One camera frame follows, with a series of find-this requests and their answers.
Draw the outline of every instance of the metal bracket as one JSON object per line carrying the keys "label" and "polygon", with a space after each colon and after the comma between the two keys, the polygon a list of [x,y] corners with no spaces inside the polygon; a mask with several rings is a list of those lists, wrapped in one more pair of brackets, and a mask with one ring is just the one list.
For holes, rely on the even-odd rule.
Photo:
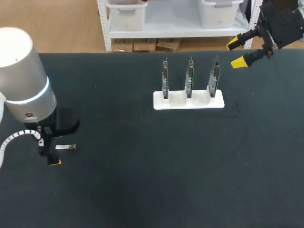
{"label": "metal bracket", "polygon": [[111,27],[111,15],[108,20],[105,0],[97,0],[97,5],[98,5],[101,26],[103,28],[104,41],[105,41],[104,45],[107,51],[112,51],[112,43],[111,43],[111,39],[109,38],[109,30]]}
{"label": "metal bracket", "polygon": [[[261,12],[260,6],[263,4],[263,0],[255,0],[253,2],[252,2],[253,7],[251,7],[251,18],[250,18],[250,23],[249,23],[249,30],[255,29],[258,17],[260,16],[260,12]],[[253,41],[253,39],[247,40],[244,45],[244,49],[250,49],[251,45],[252,45],[252,41]]]}

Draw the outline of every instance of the dark table surface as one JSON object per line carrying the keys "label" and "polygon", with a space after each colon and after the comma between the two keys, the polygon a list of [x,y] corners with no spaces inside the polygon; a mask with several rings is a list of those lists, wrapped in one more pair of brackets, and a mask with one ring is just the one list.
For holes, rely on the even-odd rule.
{"label": "dark table surface", "polygon": [[[48,167],[20,137],[0,170],[1,228],[282,228],[304,225],[304,51],[234,70],[234,52],[42,54],[59,106],[78,110],[77,144]],[[156,111],[162,60],[182,90],[221,64],[222,110]],[[24,126],[5,110],[1,142]]]}

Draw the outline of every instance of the black mount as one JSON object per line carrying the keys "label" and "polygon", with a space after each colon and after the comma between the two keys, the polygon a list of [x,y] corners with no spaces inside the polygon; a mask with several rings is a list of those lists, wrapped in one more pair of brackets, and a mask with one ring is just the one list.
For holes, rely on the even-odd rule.
{"label": "black mount", "polygon": [[53,139],[75,133],[79,125],[79,117],[75,110],[57,107],[44,120],[25,124],[28,129],[38,131],[41,134],[38,153],[42,157],[47,157],[48,165],[61,164],[59,156],[53,148]]}

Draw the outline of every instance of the white holder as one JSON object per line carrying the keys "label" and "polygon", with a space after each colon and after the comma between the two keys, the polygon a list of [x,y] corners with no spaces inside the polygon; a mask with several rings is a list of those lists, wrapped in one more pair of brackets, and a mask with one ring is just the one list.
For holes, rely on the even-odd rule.
{"label": "white holder", "polygon": [[209,87],[206,90],[193,90],[192,98],[187,98],[185,90],[169,91],[168,99],[163,98],[162,91],[153,93],[155,110],[164,109],[205,109],[224,108],[222,91],[217,90],[214,98],[210,97]]}

